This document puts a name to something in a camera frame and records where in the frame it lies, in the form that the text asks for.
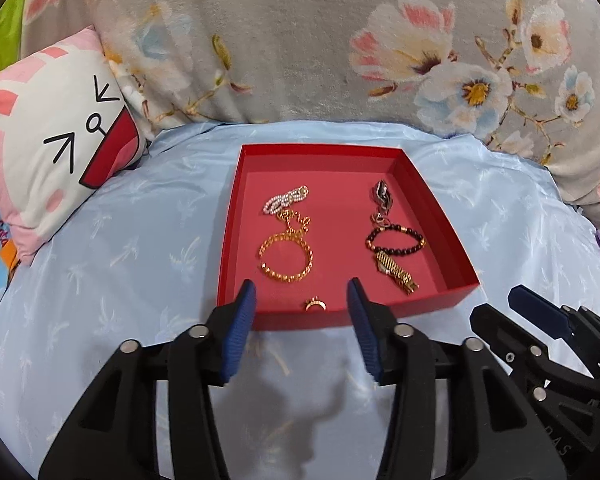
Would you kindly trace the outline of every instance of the metal screw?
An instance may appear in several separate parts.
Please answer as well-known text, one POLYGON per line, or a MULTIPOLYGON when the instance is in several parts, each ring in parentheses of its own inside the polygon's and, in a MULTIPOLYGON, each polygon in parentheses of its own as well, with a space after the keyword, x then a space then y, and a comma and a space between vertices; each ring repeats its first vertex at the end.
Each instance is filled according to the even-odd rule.
POLYGON ((122 345, 120 345, 120 351, 124 352, 125 354, 131 354, 132 352, 138 350, 139 346, 140 345, 138 344, 138 341, 134 339, 127 339, 122 343, 122 345))
POLYGON ((189 328, 189 335, 195 339, 206 337, 209 333, 209 329, 205 325, 194 325, 189 328))
POLYGON ((414 334, 413 326, 406 323, 398 323, 394 326, 394 334, 398 337, 411 337, 414 334))
POLYGON ((534 388, 534 399, 542 402, 546 399, 546 390, 544 388, 534 388))
POLYGON ((464 344, 472 352, 479 352, 484 348, 484 343, 477 337, 470 337, 464 342, 464 344))

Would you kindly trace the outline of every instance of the pink and white pillow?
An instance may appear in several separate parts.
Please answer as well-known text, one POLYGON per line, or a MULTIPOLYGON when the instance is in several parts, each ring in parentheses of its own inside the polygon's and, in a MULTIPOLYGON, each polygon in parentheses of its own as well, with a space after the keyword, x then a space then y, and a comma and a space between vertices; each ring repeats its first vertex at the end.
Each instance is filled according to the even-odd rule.
POLYGON ((23 263, 144 146, 93 29, 2 70, 0 212, 23 263))

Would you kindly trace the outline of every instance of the red tray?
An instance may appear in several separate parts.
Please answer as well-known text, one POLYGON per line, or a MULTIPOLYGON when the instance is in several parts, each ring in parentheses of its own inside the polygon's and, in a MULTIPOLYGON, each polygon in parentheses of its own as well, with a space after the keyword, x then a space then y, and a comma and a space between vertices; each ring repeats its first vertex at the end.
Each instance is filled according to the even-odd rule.
MULTIPOLYGON (((415 240, 384 232, 376 244, 408 247, 415 240)), ((305 265, 300 247, 273 244, 266 263, 294 274, 305 265)), ((462 244, 435 197, 402 150, 339 144, 247 144, 235 173, 222 246, 218 305, 233 301, 242 280, 256 286, 255 330, 298 330, 350 324, 347 282, 357 277, 371 301, 391 307, 396 317, 455 306, 476 286, 478 277, 462 244), (371 189, 384 178, 394 197, 392 222, 423 234, 427 246, 397 257, 419 288, 407 296, 378 272, 365 239, 376 211, 371 189), (304 240, 314 252, 314 266, 300 282, 282 283, 264 275, 258 249, 269 236, 285 230, 262 207, 272 196, 306 185, 309 195, 293 209, 311 217, 304 240), (305 303, 313 296, 327 310, 305 303)))

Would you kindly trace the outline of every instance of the cartoon mouth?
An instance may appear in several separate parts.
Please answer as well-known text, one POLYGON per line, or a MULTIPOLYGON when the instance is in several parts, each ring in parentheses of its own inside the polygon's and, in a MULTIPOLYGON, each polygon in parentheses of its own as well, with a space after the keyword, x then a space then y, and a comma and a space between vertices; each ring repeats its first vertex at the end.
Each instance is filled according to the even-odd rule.
POLYGON ((80 177, 80 184, 98 189, 111 175, 131 162, 138 152, 139 143, 136 124, 129 110, 123 107, 80 177))

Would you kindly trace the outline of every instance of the pillow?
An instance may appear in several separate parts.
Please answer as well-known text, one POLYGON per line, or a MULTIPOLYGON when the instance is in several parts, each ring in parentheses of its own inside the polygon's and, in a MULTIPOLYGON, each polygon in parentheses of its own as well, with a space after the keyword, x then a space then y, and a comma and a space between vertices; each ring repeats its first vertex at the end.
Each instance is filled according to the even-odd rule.
POLYGON ((0 213, 22 262, 145 143, 92 28, 2 70, 0 213))

